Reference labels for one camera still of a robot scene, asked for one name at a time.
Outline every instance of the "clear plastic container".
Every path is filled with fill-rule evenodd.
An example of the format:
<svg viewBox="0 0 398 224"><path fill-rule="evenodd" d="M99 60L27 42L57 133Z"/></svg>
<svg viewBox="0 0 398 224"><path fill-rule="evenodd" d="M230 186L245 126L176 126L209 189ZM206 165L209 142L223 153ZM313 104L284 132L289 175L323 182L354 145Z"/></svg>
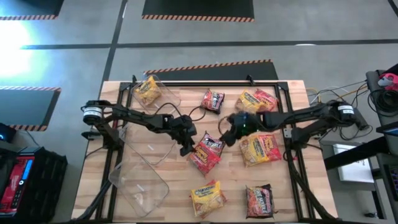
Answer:
<svg viewBox="0 0 398 224"><path fill-rule="evenodd" d="M158 88L156 91L160 92L160 96L151 103L142 100L139 94L140 87L145 85L145 82L156 83L156 88ZM132 104L134 110L143 111L147 114L154 114L157 112L157 114L172 114L174 117L179 116L174 106L179 109L181 99L172 93L155 75L148 76L140 84L136 85L131 90L131 94L135 99ZM164 105L165 103L171 103L174 106ZM128 123L119 133L121 139L127 145L138 152L153 166L160 164L170 152L178 148L177 142L172 140L168 134L156 134L138 124Z"/></svg>
<svg viewBox="0 0 398 224"><path fill-rule="evenodd" d="M177 142L168 134L156 134L138 124L128 123L119 133L125 144L153 166L159 165L172 151L177 152Z"/></svg>
<svg viewBox="0 0 398 224"><path fill-rule="evenodd" d="M151 103L148 103L147 101L143 100L140 97L139 90L140 87L143 85L143 83L147 83L153 80L156 85L157 85L157 90L160 92L160 96L157 97L154 101ZM134 99L136 99L139 104L142 106L142 108L145 110L145 112L149 114L154 114L156 111L162 107L157 113L162 114L162 113L167 113L167 114L174 114L175 108L170 105L164 105L165 103L171 103L175 107L179 107L181 103L181 99L176 96L171 90L169 90L162 82L159 80L159 78L156 75L149 75L144 79L141 83L137 84L132 90L131 94L133 95Z"/></svg>
<svg viewBox="0 0 398 224"><path fill-rule="evenodd" d="M109 181L124 195L139 218L159 207L169 193L166 182L133 150L124 154L124 160L109 174Z"/></svg>

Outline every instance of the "wooden table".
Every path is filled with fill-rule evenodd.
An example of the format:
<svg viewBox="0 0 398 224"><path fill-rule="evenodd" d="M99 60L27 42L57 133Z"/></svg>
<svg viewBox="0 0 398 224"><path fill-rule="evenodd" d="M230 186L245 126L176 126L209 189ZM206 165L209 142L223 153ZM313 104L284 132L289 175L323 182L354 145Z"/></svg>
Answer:
<svg viewBox="0 0 398 224"><path fill-rule="evenodd" d="M301 80L287 81L289 84L290 97L294 110L308 107L308 98L305 91L304 82ZM100 98L112 103L116 102L120 82L104 82ZM182 114L188 114L194 107L198 106L203 98L205 87L170 87L170 90L181 98L180 110ZM215 87L213 91L224 92L226 94L221 114L207 113L206 116L195 123L198 134L194 141L198 142L205 131L218 138L220 136L217 123L219 119L235 112L234 104L238 96L247 89L255 91L255 87ZM272 88L261 87L264 91L274 94ZM140 106L135 101L132 104L134 109ZM197 110L193 113L193 119L199 118L202 111ZM309 123L300 123L298 126L304 127ZM148 132L142 132L144 138ZM283 153L284 142L281 131L276 131L277 143L280 152ZM102 140L95 140L89 143L88 151L99 148ZM125 147L124 158L137 158L136 152ZM98 151L86 159L81 175L80 185L76 196L72 218L81 215L86 207L92 202L98 193L103 175L106 150ZM330 214L337 217L335 203L331 193L325 165L323 164L322 153L315 148L308 147L303 150L305 167L307 170L308 181L312 192L320 203ZM118 191L116 200L114 221L115 222L200 222L200 218L194 217L192 201L189 198L190 190L205 185L212 179L221 181L221 188L228 199L226 205L214 211L205 218L209 222L295 222L297 216L290 183L290 175L287 162L284 160L258 164L245 168L238 144L233 147L226 147L221 156L221 162L204 178L204 176L187 161L187 157L180 157L177 150L173 150L167 158L159 165L154 166L156 172L169 185L170 192L166 196L162 205L156 208L145 218L136 218L134 210L128 204L124 196ZM257 220L246 219L246 194L247 186L259 186L271 184L275 210L279 211L274 215L275 219L268 218ZM303 193L300 193L304 217L308 217Z"/></svg>

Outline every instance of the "warning stripe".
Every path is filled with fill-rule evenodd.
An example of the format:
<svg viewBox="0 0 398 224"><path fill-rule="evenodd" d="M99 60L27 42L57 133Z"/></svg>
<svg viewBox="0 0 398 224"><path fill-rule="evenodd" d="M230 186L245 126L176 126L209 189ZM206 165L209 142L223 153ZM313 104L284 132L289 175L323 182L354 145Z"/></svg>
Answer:
<svg viewBox="0 0 398 224"><path fill-rule="evenodd" d="M25 131L45 131L47 129L47 125L12 124L12 125L9 125L9 127L14 128L15 130L25 130Z"/></svg>
<svg viewBox="0 0 398 224"><path fill-rule="evenodd" d="M0 16L0 21L51 20L57 17L55 15Z"/></svg>
<svg viewBox="0 0 398 224"><path fill-rule="evenodd" d="M243 61L243 62L230 62L230 63L217 63L217 64L212 64L212 65L196 65L196 66L189 66L189 67L180 67L180 68L166 68L166 69L157 69L157 70L146 70L144 71L144 74L149 74L149 73L160 73L160 72L173 72L173 71L179 71L179 70L192 70L192 69L198 69L198 68L213 68L213 67L224 67L224 66L232 66L232 65L245 65L249 63L267 63L267 62L272 62L271 59L267 60L252 60L252 61Z"/></svg>
<svg viewBox="0 0 398 224"><path fill-rule="evenodd" d="M250 17L229 16L173 16L173 15L143 15L142 19L184 20L184 21L220 21L220 22L254 22Z"/></svg>
<svg viewBox="0 0 398 224"><path fill-rule="evenodd" d="M0 90L61 91L61 88L60 87L31 87L31 86L0 86Z"/></svg>

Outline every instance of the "ramen packet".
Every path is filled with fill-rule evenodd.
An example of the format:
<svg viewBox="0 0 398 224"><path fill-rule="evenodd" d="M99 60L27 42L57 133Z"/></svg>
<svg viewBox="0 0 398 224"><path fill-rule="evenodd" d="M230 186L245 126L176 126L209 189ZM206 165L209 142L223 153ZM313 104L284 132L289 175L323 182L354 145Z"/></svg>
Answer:
<svg viewBox="0 0 398 224"><path fill-rule="evenodd" d="M212 211L221 208L227 199L221 191L219 181L212 180L199 189L191 190L191 199L195 217L205 218Z"/></svg>
<svg viewBox="0 0 398 224"><path fill-rule="evenodd" d="M215 114L220 114L221 105L224 102L224 93L217 93L208 89L201 101L200 106Z"/></svg>
<svg viewBox="0 0 398 224"><path fill-rule="evenodd" d="M239 111L256 113L260 111L265 111L266 104L250 94L247 90L244 90L236 101L235 108Z"/></svg>
<svg viewBox="0 0 398 224"><path fill-rule="evenodd" d="M210 170L221 160L209 147L203 142L199 142L195 147L195 152L192 152L188 158L193 162L198 170L207 175Z"/></svg>
<svg viewBox="0 0 398 224"><path fill-rule="evenodd" d="M225 142L220 141L219 139L213 138L207 132L201 139L201 142L204 143L212 152L214 152L218 157L221 156L221 152L225 147Z"/></svg>
<svg viewBox="0 0 398 224"><path fill-rule="evenodd" d="M150 76L139 88L134 90L143 104L150 105L161 96L161 90L156 85L154 77Z"/></svg>
<svg viewBox="0 0 398 224"><path fill-rule="evenodd" d="M259 101L265 104L265 111L272 111L278 103L275 97L260 89L256 90L256 92L254 93L254 97L256 97Z"/></svg>
<svg viewBox="0 0 398 224"><path fill-rule="evenodd" d="M247 187L248 212L246 218L272 218L274 216L274 199L271 185Z"/></svg>
<svg viewBox="0 0 398 224"><path fill-rule="evenodd" d="M239 142L246 167L282 159L272 134L252 134Z"/></svg>

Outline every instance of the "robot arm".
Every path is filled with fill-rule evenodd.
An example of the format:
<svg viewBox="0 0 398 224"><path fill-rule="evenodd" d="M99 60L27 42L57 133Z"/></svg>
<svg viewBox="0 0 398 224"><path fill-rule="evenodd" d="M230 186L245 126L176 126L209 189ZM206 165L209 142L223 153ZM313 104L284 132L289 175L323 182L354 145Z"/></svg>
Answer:
<svg viewBox="0 0 398 224"><path fill-rule="evenodd" d="M288 124L315 119L318 121L305 128L294 128L291 130L292 144L306 143L311 136L325 132L327 129L348 127L356 122L354 109L351 105L333 100L288 113L267 111L257 114L246 112L231 114L227 117L227 121L231 124L231 129L225 132L220 139L225 141L228 146L232 146L237 139L256 131L273 132Z"/></svg>
<svg viewBox="0 0 398 224"><path fill-rule="evenodd" d="M174 118L171 114L145 114L136 110L130 110L122 105L111 104L106 100L91 100L84 108L83 122L93 125L104 137L104 145L113 147L120 145L119 131L112 128L108 123L114 120L123 120L134 124L145 126L153 133L168 134L171 139L176 140L183 147L180 155L185 156L194 151L192 136L197 134L191 117L183 115ZM103 116L104 108L112 108L112 112L106 118Z"/></svg>

